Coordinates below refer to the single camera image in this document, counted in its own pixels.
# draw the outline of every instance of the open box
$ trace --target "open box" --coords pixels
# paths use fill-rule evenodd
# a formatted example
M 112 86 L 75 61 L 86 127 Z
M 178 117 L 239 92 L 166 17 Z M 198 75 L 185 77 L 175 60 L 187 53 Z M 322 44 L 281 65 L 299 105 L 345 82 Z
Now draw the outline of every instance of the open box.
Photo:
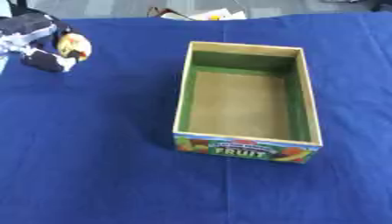
M 180 151 L 306 162 L 322 139 L 303 49 L 191 42 L 173 134 Z

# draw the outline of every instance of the colorful fruit illustration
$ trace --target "colorful fruit illustration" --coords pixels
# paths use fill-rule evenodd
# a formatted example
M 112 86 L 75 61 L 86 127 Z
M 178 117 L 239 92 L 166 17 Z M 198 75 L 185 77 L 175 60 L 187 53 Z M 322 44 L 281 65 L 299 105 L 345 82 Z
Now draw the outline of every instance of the colorful fruit illustration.
M 177 143 L 178 149 L 181 151 L 193 151 L 191 141 L 187 138 L 184 138 L 182 136 L 178 137 L 178 138 L 176 138 L 176 143 Z
M 282 152 L 276 155 L 272 160 L 302 162 L 304 161 L 304 158 L 311 153 L 312 152 L 309 150 L 302 150 L 298 147 L 288 147 L 283 149 Z
M 191 144 L 194 150 L 201 153 L 208 153 L 208 140 L 192 139 Z

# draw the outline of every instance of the toy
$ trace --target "toy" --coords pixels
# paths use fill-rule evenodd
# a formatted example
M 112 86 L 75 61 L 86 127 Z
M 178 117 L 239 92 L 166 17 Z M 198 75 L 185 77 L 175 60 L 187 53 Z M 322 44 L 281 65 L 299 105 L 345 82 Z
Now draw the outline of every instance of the toy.
M 59 54 L 44 50 L 52 41 Z M 0 18 L 0 55 L 20 53 L 27 66 L 48 72 L 69 72 L 92 52 L 90 42 L 70 25 L 43 12 Z

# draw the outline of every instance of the table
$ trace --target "table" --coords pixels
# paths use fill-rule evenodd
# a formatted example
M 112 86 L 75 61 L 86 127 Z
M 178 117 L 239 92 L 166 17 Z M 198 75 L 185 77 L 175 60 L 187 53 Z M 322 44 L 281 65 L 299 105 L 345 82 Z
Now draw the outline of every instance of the table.
M 88 61 L 57 75 L 11 58 L 0 76 L 0 223 L 392 223 L 391 19 L 70 20 L 93 43 Z M 191 40 L 303 47 L 318 155 L 298 165 L 175 151 Z

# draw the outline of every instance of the box wall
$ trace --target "box wall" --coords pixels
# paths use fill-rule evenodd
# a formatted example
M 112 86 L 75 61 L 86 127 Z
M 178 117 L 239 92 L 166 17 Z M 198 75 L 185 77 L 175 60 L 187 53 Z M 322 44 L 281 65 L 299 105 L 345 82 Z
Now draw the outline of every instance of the box wall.
M 252 158 L 303 164 L 318 150 L 318 146 L 240 138 L 200 136 L 175 133 L 179 151 L 197 152 L 235 158 Z

